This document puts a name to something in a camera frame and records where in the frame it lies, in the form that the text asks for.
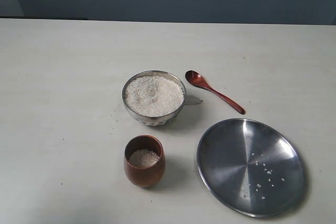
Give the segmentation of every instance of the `metal bowl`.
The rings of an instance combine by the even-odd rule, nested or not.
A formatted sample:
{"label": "metal bowl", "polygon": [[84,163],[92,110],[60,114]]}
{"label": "metal bowl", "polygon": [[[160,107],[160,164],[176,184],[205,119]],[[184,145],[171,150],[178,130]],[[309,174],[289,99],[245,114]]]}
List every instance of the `metal bowl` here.
{"label": "metal bowl", "polygon": [[[139,77],[144,77],[144,76],[159,76],[159,77],[163,77],[166,78],[170,81],[175,82],[177,85],[179,85],[182,89],[183,92],[183,102],[180,105],[180,107],[178,107],[175,111],[173,111],[170,114],[167,115],[163,115],[163,116],[157,116],[157,117],[150,117],[150,116],[145,116],[145,115],[140,115],[136,112],[134,112],[133,110],[131,110],[126,101],[125,101],[125,91],[126,91],[126,87],[128,86],[128,84],[130,84],[133,80],[135,80],[136,78]],[[159,71],[159,70],[151,70],[151,71],[145,71],[142,73],[138,73],[135,76],[133,76],[131,79],[129,79],[124,88],[122,89],[122,100],[124,102],[124,106],[126,108],[126,110],[131,114],[131,116],[136,119],[137,121],[144,123],[145,125],[148,126],[157,126],[157,125],[163,125],[165,123],[169,123],[171,122],[178,114],[179,112],[182,110],[183,105],[185,103],[185,99],[186,99],[186,89],[185,86],[183,84],[183,82],[176,77],[175,75],[168,73],[168,72],[164,72],[164,71]]]}
{"label": "metal bowl", "polygon": [[306,179],[293,146],[273,128],[248,119],[210,127],[197,149],[207,188],[229,208],[251,217],[271,217],[303,199]]}

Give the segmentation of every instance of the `white table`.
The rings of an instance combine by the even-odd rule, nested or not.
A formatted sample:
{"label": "white table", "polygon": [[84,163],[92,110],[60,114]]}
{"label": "white table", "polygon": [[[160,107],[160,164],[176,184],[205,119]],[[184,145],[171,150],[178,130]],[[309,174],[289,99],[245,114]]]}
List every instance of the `white table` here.
{"label": "white table", "polygon": [[[135,121],[121,90],[166,70],[204,102],[157,129]],[[0,223],[259,223],[216,200],[195,172],[214,123],[241,117],[190,86],[194,69],[283,133],[307,163],[307,200],[274,223],[336,217],[336,27],[0,19]],[[166,174],[153,189],[124,175],[134,136],[161,140]]]}

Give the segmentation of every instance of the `plate rim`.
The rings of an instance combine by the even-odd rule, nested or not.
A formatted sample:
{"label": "plate rim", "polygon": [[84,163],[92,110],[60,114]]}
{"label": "plate rim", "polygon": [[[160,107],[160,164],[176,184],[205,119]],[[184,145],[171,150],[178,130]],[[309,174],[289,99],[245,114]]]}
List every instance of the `plate rim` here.
{"label": "plate rim", "polygon": [[[275,131],[277,134],[279,134],[285,141],[286,143],[290,146],[290,148],[293,150],[293,152],[295,153],[295,155],[297,156],[298,160],[299,160],[299,163],[300,163],[300,166],[301,166],[301,170],[302,170],[302,175],[303,175],[303,189],[300,193],[300,196],[298,197],[298,199],[291,205],[289,205],[288,207],[285,207],[283,208],[281,211],[278,211],[278,212],[274,212],[272,214],[266,214],[266,215],[259,215],[259,214],[253,214],[253,213],[250,213],[250,212],[245,212],[245,211],[242,211],[242,210],[239,210],[238,208],[235,208],[233,206],[231,206],[230,204],[227,204],[226,202],[224,202],[220,197],[218,197],[216,195],[216,193],[212,190],[211,186],[208,184],[208,182],[206,181],[206,178],[201,170],[201,166],[200,166],[200,148],[201,148],[201,143],[203,142],[203,139],[204,137],[206,136],[206,134],[212,130],[214,127],[218,126],[219,124],[221,123],[224,123],[224,122],[228,122],[228,121],[245,121],[245,122],[253,122],[253,123],[258,123],[258,124],[261,124],[273,131]],[[197,151],[196,151],[196,162],[197,162],[197,168],[198,168],[198,173],[200,174],[201,176],[201,179],[203,181],[203,183],[205,184],[206,188],[211,192],[211,194],[217,199],[219,200],[219,202],[221,202],[223,205],[225,205],[226,207],[240,213],[240,214],[243,214],[245,216],[249,216],[249,217],[256,217],[256,218],[270,218],[270,217],[274,217],[274,216],[277,216],[277,215],[280,215],[292,208],[294,208],[295,206],[297,206],[300,202],[302,202],[303,198],[304,198],[304,195],[305,195],[305,192],[306,192],[306,189],[307,189],[307,176],[306,176],[306,171],[305,171],[305,166],[303,165],[303,162],[302,162],[302,159],[300,157],[300,155],[298,154],[297,150],[294,148],[294,146],[288,141],[288,139],[282,135],[280,132],[278,132],[276,129],[272,128],[271,126],[265,124],[265,123],[261,123],[259,121],[256,121],[256,120],[252,120],[252,119],[245,119],[245,118],[231,118],[231,119],[225,119],[225,120],[222,120],[220,122],[217,122],[215,124],[213,124],[212,126],[210,126],[205,132],[204,134],[202,135],[199,143],[198,143],[198,146],[197,146]]]}

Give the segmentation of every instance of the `brown cup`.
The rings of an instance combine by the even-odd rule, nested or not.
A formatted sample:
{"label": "brown cup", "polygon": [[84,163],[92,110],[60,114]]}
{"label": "brown cup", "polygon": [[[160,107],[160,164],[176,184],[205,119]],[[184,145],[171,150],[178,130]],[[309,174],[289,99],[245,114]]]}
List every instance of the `brown cup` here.
{"label": "brown cup", "polygon": [[[141,149],[155,152],[159,156],[159,160],[147,168],[139,168],[131,165],[128,161],[130,156],[133,152]],[[165,158],[160,141],[149,135],[141,135],[133,138],[125,148],[124,170],[130,182],[137,186],[150,187],[158,183],[165,170]]]}

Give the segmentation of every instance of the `bowl rim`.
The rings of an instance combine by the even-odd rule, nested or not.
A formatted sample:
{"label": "bowl rim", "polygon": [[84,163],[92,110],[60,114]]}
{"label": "bowl rim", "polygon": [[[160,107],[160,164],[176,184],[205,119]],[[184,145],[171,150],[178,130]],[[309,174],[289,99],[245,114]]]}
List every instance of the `bowl rim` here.
{"label": "bowl rim", "polygon": [[[166,114],[166,115],[161,115],[161,116],[147,116],[147,115],[142,115],[142,114],[139,114],[139,113],[136,113],[135,111],[133,111],[129,106],[128,104],[126,103],[126,99],[125,99],[125,92],[126,92],[126,87],[135,79],[139,78],[137,76],[139,76],[140,74],[146,74],[146,73],[152,73],[152,72],[159,72],[159,73],[164,73],[164,74],[168,74],[174,78],[176,78],[180,84],[182,85],[183,87],[183,90],[182,90],[182,93],[183,93],[183,101],[181,103],[181,105],[176,109],[174,110],[173,112],[169,113],[169,114]],[[132,76],[124,85],[123,89],[122,89],[122,101],[124,103],[124,105],[130,110],[132,111],[133,113],[139,115],[139,116],[143,116],[145,118],[149,118],[149,119],[161,119],[165,116],[169,116],[169,115],[172,115],[174,114],[175,112],[179,111],[181,109],[181,107],[183,107],[184,103],[185,103],[185,99],[186,99],[186,96],[187,96],[187,89],[185,88],[185,85],[183,84],[182,80],[173,75],[172,73],[169,73],[169,72],[166,72],[166,71],[162,71],[162,70],[147,70],[147,71],[143,71],[143,72],[140,72],[140,73],[137,73],[136,75]]]}
{"label": "bowl rim", "polygon": [[[128,161],[128,159],[126,158],[126,149],[127,149],[127,146],[130,144],[130,142],[132,142],[133,140],[135,140],[136,138],[139,138],[139,137],[148,137],[148,138],[151,138],[151,139],[155,140],[159,144],[159,147],[160,147],[160,150],[161,150],[161,154],[159,155],[159,159],[153,165],[145,167],[145,168],[141,168],[141,167],[137,167],[135,165],[132,165]],[[162,160],[163,156],[164,156],[164,151],[163,151],[163,146],[162,146],[161,142],[155,136],[151,136],[151,135],[139,135],[139,136],[135,136],[134,138],[132,138],[131,140],[129,140],[129,142],[125,146],[125,151],[124,151],[124,159],[126,160],[127,164],[129,166],[131,166],[132,168],[137,169],[137,170],[147,170],[147,169],[150,169],[150,168],[156,166]]]}

